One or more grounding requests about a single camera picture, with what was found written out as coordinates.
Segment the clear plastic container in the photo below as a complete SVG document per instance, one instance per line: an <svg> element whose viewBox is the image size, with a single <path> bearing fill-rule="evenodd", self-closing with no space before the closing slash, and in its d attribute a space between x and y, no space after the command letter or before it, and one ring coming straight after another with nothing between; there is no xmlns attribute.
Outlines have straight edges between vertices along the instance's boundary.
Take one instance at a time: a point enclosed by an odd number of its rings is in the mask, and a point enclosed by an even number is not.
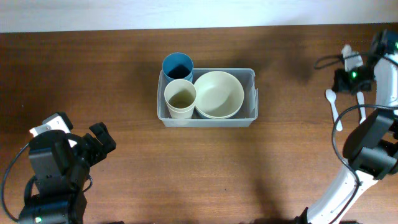
<svg viewBox="0 0 398 224"><path fill-rule="evenodd" d="M164 72L159 73L157 90L157 116L168 128L244 128L255 121L259 114L258 89L255 86L255 72L251 68L195 68L193 81L207 72L223 71L236 77L244 89L241 109L231 118L207 119L194 112L190 119L173 119L165 102L164 90L167 86Z"/></svg>

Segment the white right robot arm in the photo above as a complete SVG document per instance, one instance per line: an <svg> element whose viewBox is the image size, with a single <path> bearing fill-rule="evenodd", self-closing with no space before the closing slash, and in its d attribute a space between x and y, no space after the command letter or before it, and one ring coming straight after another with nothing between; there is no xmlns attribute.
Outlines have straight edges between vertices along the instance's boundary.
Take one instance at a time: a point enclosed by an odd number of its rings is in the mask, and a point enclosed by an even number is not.
<svg viewBox="0 0 398 224"><path fill-rule="evenodd" d="M333 136L346 113L359 110L361 122L348 135L342 150L335 139L331 140L342 167L323 196L295 217L294 223L342 223L346 212L367 189L397 173L397 144L383 138L386 133L397 137L397 33L380 31L373 37L369 51L356 52L346 45L339 55L330 58L344 66L335 70L330 92L358 95L371 91L375 84L376 102L358 102L341 113L331 105Z"/></svg>

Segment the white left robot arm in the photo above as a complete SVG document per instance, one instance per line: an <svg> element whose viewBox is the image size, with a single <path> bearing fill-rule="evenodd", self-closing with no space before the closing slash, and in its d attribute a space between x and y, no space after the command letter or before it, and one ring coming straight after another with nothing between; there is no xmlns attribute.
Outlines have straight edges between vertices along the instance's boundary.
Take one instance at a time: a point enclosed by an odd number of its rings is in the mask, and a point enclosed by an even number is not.
<svg viewBox="0 0 398 224"><path fill-rule="evenodd" d="M83 223L83 188L90 168L115 150L104 123L80 137L62 130L39 134L29 142L34 179L25 188L19 223Z"/></svg>

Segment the beige plastic cup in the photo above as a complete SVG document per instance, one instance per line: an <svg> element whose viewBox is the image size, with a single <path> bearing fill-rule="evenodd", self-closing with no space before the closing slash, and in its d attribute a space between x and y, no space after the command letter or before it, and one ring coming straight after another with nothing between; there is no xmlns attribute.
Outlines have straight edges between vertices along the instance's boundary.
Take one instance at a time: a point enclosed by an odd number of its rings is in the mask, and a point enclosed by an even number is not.
<svg viewBox="0 0 398 224"><path fill-rule="evenodd" d="M169 108L169 113L172 119L191 119L195 108L190 108L186 111L175 111Z"/></svg>
<svg viewBox="0 0 398 224"><path fill-rule="evenodd" d="M178 79L165 87L164 98L169 109L182 113L195 107L197 91L192 82Z"/></svg>

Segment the white plastic spoon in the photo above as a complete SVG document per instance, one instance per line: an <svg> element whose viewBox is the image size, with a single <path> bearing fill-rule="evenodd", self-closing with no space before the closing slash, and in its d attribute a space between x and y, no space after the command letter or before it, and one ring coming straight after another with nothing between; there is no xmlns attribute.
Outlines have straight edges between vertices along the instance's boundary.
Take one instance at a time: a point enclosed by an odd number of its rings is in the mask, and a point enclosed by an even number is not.
<svg viewBox="0 0 398 224"><path fill-rule="evenodd" d="M337 131L342 131L343 126L341 121L337 122L337 118L339 116L338 111L336 109L335 101L336 101L336 93L332 89L326 89L325 90L325 96L326 99L329 101L330 106L331 106L331 112L333 116L333 122L336 124L336 130Z"/></svg>

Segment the blue plastic cup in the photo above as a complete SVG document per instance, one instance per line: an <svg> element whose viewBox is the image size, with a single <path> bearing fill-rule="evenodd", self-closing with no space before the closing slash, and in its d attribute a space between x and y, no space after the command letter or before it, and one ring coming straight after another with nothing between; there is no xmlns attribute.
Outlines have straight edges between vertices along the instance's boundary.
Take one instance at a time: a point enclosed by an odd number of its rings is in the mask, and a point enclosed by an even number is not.
<svg viewBox="0 0 398 224"><path fill-rule="evenodd" d="M167 83L177 79L193 82L193 60L184 53L175 52L162 62L162 71Z"/></svg>

